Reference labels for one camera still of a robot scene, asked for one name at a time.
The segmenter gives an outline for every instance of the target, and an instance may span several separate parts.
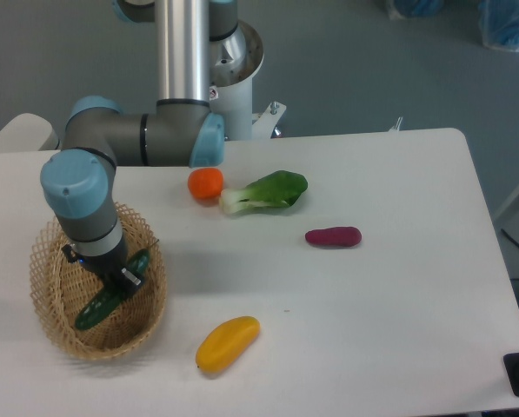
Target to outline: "toy vegetable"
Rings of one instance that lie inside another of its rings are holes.
[[[308,189],[308,182],[301,174],[276,171],[244,189],[224,189],[219,204],[226,214],[246,209],[287,208]]]
[[[362,241],[362,233],[357,228],[337,227],[310,230],[305,240],[316,246],[342,246],[351,248]]]
[[[140,249],[128,260],[126,268],[137,278],[145,280],[143,273],[149,266],[150,252],[147,248]],[[76,329],[89,330],[106,319],[128,296],[117,285],[104,277],[103,288],[89,301],[77,315]]]
[[[223,183],[223,173],[216,168],[196,169],[188,177],[188,189],[198,200],[218,197]]]
[[[228,320],[213,330],[196,353],[196,364],[206,373],[221,372],[230,366],[259,334],[255,317]]]

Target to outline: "purple sweet potato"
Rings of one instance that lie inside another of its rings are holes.
[[[316,246],[342,246],[350,248],[362,241],[362,234],[357,228],[338,227],[310,230],[305,240]]]

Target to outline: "green cucumber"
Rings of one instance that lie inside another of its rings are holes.
[[[106,319],[124,300],[120,288],[107,285],[77,315],[76,329],[89,330]]]
[[[149,266],[151,253],[148,249],[140,249],[133,254],[126,267],[132,274],[143,274]]]
[[[145,269],[149,266],[150,252],[141,249],[135,252],[126,268],[135,276],[143,278]],[[106,319],[126,299],[126,294],[113,283],[105,284],[77,315],[76,329],[89,330]]]

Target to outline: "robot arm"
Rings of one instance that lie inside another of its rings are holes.
[[[111,100],[74,107],[62,151],[41,184],[70,245],[69,260],[115,277],[128,294],[142,284],[125,273],[127,247],[112,200],[116,166],[214,166],[223,160],[224,121],[210,111],[210,38],[237,28],[236,0],[116,0],[123,20],[154,21],[158,45],[156,113],[124,115]]]

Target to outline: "blue joint cap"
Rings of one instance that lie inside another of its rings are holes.
[[[77,114],[81,113],[84,110],[95,108],[111,109],[114,110],[116,113],[123,113],[118,103],[108,98],[104,98],[102,96],[86,96],[84,98],[77,100],[76,104],[74,104],[74,108],[71,110],[70,113],[70,118],[66,123],[66,129],[68,128],[68,123],[70,123],[70,120],[73,119]]]
[[[131,20],[124,14],[122,8],[120,7],[120,4],[118,4],[118,0],[112,0],[112,9],[114,10],[116,17],[118,17],[121,21],[126,23],[135,23],[133,20]]]
[[[109,192],[103,165],[81,149],[53,155],[41,170],[41,185],[50,208],[67,219],[83,219],[95,213]]]
[[[190,168],[215,167],[224,160],[224,119],[210,113],[197,137],[190,157]]]

